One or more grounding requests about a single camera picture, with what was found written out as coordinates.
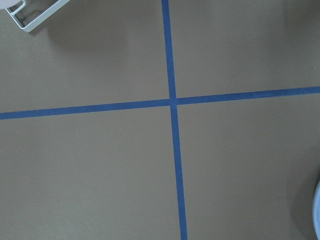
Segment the blue round plate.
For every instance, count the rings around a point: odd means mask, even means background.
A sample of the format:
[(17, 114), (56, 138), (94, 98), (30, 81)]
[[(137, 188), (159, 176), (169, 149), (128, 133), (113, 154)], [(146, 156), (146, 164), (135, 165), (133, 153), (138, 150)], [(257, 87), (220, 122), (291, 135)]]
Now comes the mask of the blue round plate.
[(313, 196), (312, 220), (316, 238), (320, 240), (320, 182), (318, 182)]

